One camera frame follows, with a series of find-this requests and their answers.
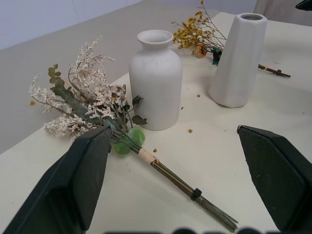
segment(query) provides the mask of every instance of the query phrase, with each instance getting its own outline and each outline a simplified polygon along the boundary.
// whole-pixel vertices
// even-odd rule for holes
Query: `black object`
[[[298,10],[312,11],[312,0],[304,0],[296,5]]]
[[[284,137],[248,126],[237,129],[249,171],[281,231],[312,231],[312,165]]]
[[[4,234],[82,234],[102,188],[112,131],[78,137],[42,176]]]
[[[196,188],[194,191],[193,191],[193,196],[191,196],[191,200],[192,201],[195,201],[197,198],[199,198],[201,195],[201,190],[199,190],[198,188]]]

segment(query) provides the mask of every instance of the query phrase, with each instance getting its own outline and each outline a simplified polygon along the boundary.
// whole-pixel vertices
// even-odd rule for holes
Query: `white bottle vase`
[[[142,127],[164,130],[173,126],[179,115],[182,65],[168,46],[173,35],[163,30],[138,34],[143,48],[131,60],[129,68],[132,97],[144,98],[134,106],[136,115],[147,119]]]
[[[209,94],[221,105],[247,104],[254,88],[267,19],[259,14],[235,16]]]

